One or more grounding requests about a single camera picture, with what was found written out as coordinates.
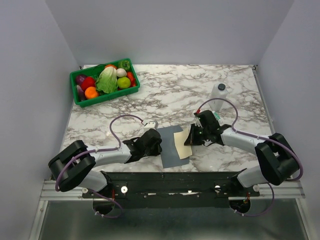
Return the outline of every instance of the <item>gray floor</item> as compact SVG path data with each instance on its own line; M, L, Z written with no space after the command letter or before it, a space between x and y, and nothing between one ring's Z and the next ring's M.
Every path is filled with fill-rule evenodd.
M250 212L270 201L256 200ZM306 240L296 201L276 200L261 217L241 217L230 209L126 210L119 219L94 216L90 202L51 202L42 240Z

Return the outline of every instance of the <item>green plastic crate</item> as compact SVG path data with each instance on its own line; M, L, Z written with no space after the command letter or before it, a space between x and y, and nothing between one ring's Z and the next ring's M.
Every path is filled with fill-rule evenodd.
M76 85L76 76L78 76L79 74L84 74L84 75L87 75L88 77L93 77L94 79L98 79L100 73L105 69L106 65L112 64L112 65L115 65L116 67L118 67L118 63L123 60L129 60L129 62L130 62L130 72L133 73L136 86L129 87L129 88L122 89L122 90L118 90L118 91L115 91L115 92L112 92L109 94L101 95L101 96L98 96L98 97L95 97L92 99L87 99L84 101L79 100L77 85ZM98 66L93 66L93 67L86 68L83 70L74 71L74 72L70 73L70 81L71 81L74 102L75 102L75 104L79 105L82 108L87 107L87 106L91 106L93 104L102 103L104 101L108 101L108 100L115 99L118 97L122 97L125 95L136 93L136 92L138 92L138 90L140 88L140 82L138 80L135 69L132 66L132 62L129 58L124 58L124 59L121 59L118 61L108 62L106 64L100 64Z

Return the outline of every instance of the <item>lettuce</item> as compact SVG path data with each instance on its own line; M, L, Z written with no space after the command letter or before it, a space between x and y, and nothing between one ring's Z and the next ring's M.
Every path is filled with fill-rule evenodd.
M117 90L117 74L113 66L106 67L99 75L95 82L96 90L106 94L113 93Z

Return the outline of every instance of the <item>cream-colored cloth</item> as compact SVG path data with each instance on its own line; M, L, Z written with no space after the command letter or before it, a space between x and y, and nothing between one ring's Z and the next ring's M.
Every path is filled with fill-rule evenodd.
M185 146L184 143L188 138L189 130L186 128L181 132L175 132L174 134L174 145L178 152L180 159L185 159L192 155L191 146Z

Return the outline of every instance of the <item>gray cloth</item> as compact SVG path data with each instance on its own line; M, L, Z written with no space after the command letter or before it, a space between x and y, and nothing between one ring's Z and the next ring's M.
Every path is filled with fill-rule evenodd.
M161 160L163 168L166 169L188 164L190 158L180 159L175 146L174 133L182 132L183 129L180 126L168 126L158 128L157 131L160 133L162 139L160 146L162 148Z

